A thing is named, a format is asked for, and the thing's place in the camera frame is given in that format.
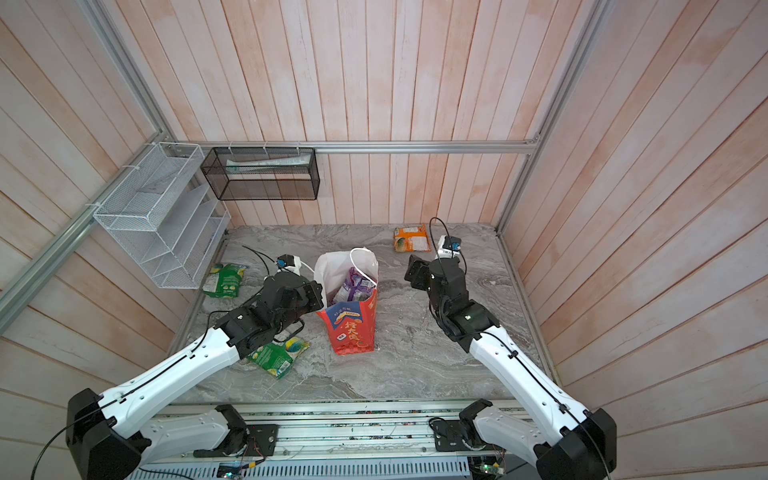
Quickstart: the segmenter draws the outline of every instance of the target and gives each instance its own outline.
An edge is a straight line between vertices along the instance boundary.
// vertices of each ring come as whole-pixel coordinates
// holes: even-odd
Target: gray marble countertop
[[[306,328],[300,337],[312,346],[282,379],[275,379],[245,359],[208,377],[174,403],[511,397],[480,362],[440,330],[427,310],[426,292],[412,289],[402,279],[409,253],[394,251],[394,228],[394,225],[322,225],[233,230],[222,261],[250,267],[240,296],[206,298],[190,328],[190,341],[204,331],[209,312],[234,308],[261,286],[264,266],[242,245],[263,251],[272,258],[285,253],[298,255],[310,266],[325,252],[368,247],[379,261],[376,351],[336,355],[325,324],[315,313],[310,313],[303,317]],[[434,227],[436,235],[442,233],[439,228]],[[510,337],[540,364],[493,228],[480,224],[456,224],[449,228],[453,236],[462,238],[462,252],[468,258],[470,298],[496,315]],[[432,259],[434,253],[420,253],[420,256]]]

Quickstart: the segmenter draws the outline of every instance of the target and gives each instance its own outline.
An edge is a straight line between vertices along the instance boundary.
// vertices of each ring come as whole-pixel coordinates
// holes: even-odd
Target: black mesh basket
[[[316,200],[312,148],[214,147],[201,167],[219,200]]]

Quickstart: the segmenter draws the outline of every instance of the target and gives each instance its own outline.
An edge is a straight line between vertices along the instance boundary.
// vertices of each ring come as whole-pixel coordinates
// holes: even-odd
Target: bag handle
[[[379,285],[378,282],[374,281],[373,278],[371,278],[370,276],[366,275],[365,272],[363,272],[361,269],[357,268],[357,265],[355,265],[355,259],[352,257],[352,252],[354,252],[355,250],[363,250],[363,251],[366,251],[366,252],[370,252],[371,250],[368,250],[367,248],[364,248],[364,247],[355,247],[355,248],[353,248],[353,249],[351,249],[349,251],[349,259],[352,261],[352,266],[355,267],[355,270],[360,272],[360,275],[363,275],[366,279],[368,279],[368,281],[370,283],[373,283],[373,286],[378,286]]]

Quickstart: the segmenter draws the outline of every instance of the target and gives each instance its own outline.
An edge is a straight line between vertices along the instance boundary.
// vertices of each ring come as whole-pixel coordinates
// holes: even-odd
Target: red paper bag
[[[352,266],[376,283],[379,263],[376,255],[366,248],[324,253],[315,264],[315,281],[323,286],[325,306],[317,314],[325,321],[333,351],[339,355],[372,352],[374,348],[378,288],[374,288],[371,297],[365,301],[328,306]]]

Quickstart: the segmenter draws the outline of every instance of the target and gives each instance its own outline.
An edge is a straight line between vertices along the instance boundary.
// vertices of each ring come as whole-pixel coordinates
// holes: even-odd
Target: white wire mesh organizer
[[[161,288],[198,288],[229,224],[207,184],[188,188],[202,162],[199,145],[157,144],[94,214]]]

